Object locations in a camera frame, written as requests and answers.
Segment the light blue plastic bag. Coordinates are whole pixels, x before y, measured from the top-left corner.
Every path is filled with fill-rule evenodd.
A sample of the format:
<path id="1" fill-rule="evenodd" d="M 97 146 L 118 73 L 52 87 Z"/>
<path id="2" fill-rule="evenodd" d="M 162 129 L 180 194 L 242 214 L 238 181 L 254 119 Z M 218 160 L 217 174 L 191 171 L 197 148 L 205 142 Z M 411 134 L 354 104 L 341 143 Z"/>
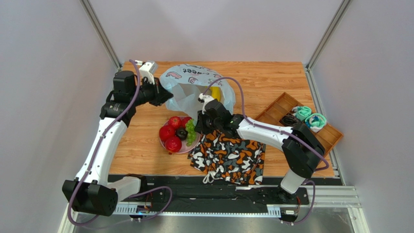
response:
<path id="1" fill-rule="evenodd" d="M 211 84 L 219 89 L 220 102 L 233 113 L 235 92 L 225 79 L 214 82 L 221 77 L 217 71 L 203 66 L 180 64 L 169 68 L 160 78 L 161 85 L 173 94 L 173 98 L 166 101 L 166 108 L 184 112 L 197 122 L 197 113 L 203 108 L 203 104 L 198 101 L 199 95 L 206 92 Z"/>

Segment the green grape bunch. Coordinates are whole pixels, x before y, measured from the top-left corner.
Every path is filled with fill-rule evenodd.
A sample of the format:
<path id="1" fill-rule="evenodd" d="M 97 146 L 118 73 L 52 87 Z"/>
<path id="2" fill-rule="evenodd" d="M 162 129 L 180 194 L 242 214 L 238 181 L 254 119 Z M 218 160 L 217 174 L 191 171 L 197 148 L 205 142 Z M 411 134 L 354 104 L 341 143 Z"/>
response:
<path id="1" fill-rule="evenodd" d="M 187 131 L 187 146 L 191 146 L 193 144 L 193 142 L 195 141 L 197 134 L 194 130 L 194 124 L 193 124 L 194 120 L 190 119 L 187 121 L 187 123 L 185 124 L 185 129 Z"/>

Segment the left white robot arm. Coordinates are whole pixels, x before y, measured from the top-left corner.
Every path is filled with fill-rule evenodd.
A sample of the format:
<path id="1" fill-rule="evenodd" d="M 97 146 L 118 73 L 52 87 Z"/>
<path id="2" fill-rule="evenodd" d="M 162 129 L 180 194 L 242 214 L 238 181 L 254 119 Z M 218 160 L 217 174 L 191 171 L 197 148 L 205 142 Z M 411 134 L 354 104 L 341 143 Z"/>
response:
<path id="1" fill-rule="evenodd" d="M 146 103 L 161 106 L 173 95 L 151 71 L 141 71 L 138 75 L 119 71 L 113 78 L 113 87 L 101 107 L 98 132 L 86 161 L 73 180 L 63 183 L 69 210 L 110 216 L 118 202 L 138 194 L 146 182 L 142 175 L 129 174 L 108 183 L 109 169 L 136 107 Z"/>

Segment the yellow banana bunch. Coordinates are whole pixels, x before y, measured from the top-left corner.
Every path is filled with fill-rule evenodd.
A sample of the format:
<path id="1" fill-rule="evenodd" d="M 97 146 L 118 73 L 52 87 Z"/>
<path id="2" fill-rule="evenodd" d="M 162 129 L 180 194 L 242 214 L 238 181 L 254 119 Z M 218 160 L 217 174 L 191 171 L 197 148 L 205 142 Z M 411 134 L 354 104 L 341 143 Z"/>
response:
<path id="1" fill-rule="evenodd" d="M 211 91 L 211 96 L 216 99 L 218 102 L 221 101 L 221 89 L 216 86 L 212 86 L 209 88 Z"/>

